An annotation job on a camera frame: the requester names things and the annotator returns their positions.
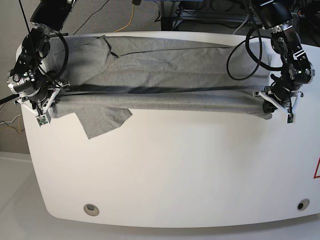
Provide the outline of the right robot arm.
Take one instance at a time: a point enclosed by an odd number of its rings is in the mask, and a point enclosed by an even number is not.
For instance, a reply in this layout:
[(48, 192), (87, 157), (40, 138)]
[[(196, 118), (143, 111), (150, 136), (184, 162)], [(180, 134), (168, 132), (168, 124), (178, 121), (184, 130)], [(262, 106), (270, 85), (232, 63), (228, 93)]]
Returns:
[[(74, 0), (42, 0), (30, 18), (33, 28), (21, 44), (21, 53), (8, 73), (7, 86), (12, 96), (1, 100), (25, 106), (35, 115), (38, 126), (51, 122), (50, 107), (56, 96), (70, 84), (62, 81), (69, 60), (69, 47), (61, 30), (75, 5)], [(45, 71), (42, 61), (48, 56), (50, 39), (57, 37), (64, 46), (64, 59), (58, 70)]]

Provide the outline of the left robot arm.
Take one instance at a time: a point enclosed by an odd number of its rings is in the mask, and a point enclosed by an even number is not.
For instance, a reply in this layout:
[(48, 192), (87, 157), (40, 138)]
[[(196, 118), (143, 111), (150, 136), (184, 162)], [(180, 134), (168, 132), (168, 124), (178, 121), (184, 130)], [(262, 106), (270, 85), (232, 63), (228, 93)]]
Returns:
[[(263, 98), (263, 111), (266, 114), (281, 110), (287, 116), (287, 123), (291, 124), (295, 120), (298, 102), (303, 97), (300, 88), (312, 82), (315, 70), (291, 24), (293, 17), (286, 3), (281, 0), (245, 0), (243, 5), (253, 24), (242, 41), (247, 53), (257, 67), (281, 73), (279, 77), (271, 74), (272, 84), (253, 95)], [(258, 56), (251, 51), (250, 40), (253, 39), (254, 32), (257, 33), (259, 47), (263, 46), (261, 29), (270, 31), (271, 47), (280, 55), (281, 67), (271, 67), (263, 63), (262, 51)]]

